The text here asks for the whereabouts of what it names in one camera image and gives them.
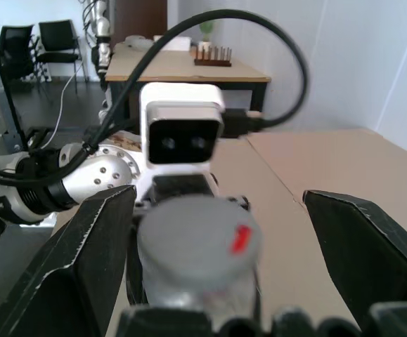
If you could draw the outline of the wooden desk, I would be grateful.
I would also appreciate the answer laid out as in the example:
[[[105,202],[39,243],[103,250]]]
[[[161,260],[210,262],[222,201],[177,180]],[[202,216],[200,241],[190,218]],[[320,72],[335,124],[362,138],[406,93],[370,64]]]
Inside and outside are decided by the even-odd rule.
[[[105,99],[108,106],[117,98],[122,84],[128,79],[135,66],[144,56],[123,43],[113,49],[105,80],[108,85]],[[193,84],[214,84],[226,91],[251,91],[250,109],[263,110],[267,86],[271,78],[245,63],[232,58],[230,67],[197,66],[194,55],[189,51],[160,51],[139,77],[133,93],[126,96],[117,110],[118,116],[134,113],[134,100],[148,82],[188,82]]]

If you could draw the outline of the wooden peg rack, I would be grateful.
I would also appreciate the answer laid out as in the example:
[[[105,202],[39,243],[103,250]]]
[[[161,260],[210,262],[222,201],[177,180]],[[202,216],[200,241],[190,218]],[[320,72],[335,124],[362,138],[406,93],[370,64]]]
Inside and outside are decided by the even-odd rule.
[[[231,67],[232,49],[228,47],[208,46],[197,50],[195,66]]]

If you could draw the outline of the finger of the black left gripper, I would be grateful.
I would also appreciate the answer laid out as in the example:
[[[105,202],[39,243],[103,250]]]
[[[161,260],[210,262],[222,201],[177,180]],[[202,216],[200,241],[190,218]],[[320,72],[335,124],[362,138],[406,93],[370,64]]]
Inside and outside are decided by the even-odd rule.
[[[254,269],[254,286],[255,286],[255,296],[252,314],[254,316],[261,316],[261,289],[259,284],[259,273],[257,268]]]
[[[131,305],[148,304],[143,288],[143,268],[139,259],[137,234],[140,220],[134,219],[129,228],[126,259],[126,290]]]

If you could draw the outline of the small green potted plant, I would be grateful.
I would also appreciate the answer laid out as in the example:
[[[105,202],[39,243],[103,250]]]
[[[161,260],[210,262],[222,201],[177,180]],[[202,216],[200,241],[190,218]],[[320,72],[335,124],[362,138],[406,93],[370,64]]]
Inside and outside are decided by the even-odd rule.
[[[199,24],[202,40],[198,43],[198,50],[203,51],[211,46],[210,38],[214,30],[214,21],[208,20]]]

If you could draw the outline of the black office chair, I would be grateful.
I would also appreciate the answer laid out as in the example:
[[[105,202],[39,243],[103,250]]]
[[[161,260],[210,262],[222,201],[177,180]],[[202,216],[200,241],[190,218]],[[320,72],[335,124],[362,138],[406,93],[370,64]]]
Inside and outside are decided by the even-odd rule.
[[[71,20],[39,23],[42,52],[37,56],[41,65],[72,64],[75,92],[77,92],[77,62],[83,61],[79,38]]]
[[[34,81],[40,83],[33,52],[37,43],[32,42],[34,25],[8,26],[4,25],[0,32],[0,61],[7,80]]]

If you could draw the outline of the clear plastic jar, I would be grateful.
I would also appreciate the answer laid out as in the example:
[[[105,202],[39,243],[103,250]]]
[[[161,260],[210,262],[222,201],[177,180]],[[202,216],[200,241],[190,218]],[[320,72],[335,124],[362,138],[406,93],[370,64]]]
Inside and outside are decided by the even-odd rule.
[[[143,288],[149,305],[160,308],[193,310],[205,313],[215,331],[230,319],[245,318],[260,323],[254,316],[254,269],[216,289],[192,289],[172,284],[148,273]]]

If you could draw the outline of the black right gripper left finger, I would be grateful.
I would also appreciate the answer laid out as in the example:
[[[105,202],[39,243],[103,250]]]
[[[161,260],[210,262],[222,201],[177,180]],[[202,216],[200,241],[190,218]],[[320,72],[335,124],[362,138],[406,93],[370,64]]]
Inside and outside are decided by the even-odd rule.
[[[136,189],[89,197],[0,305],[0,337],[105,337],[125,268]]]

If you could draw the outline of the white box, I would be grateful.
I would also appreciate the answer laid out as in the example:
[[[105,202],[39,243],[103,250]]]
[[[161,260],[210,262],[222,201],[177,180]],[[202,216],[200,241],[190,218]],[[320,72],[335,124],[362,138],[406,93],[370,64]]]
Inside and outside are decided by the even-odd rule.
[[[168,51],[185,51],[189,52],[191,48],[192,39],[190,37],[177,36],[174,37],[168,44]]]

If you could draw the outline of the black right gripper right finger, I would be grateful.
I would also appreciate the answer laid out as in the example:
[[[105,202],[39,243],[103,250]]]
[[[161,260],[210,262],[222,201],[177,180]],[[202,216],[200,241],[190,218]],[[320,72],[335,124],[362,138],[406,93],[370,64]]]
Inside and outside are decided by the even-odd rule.
[[[330,278],[366,327],[376,303],[407,302],[407,231],[377,204],[347,194],[302,196]]]

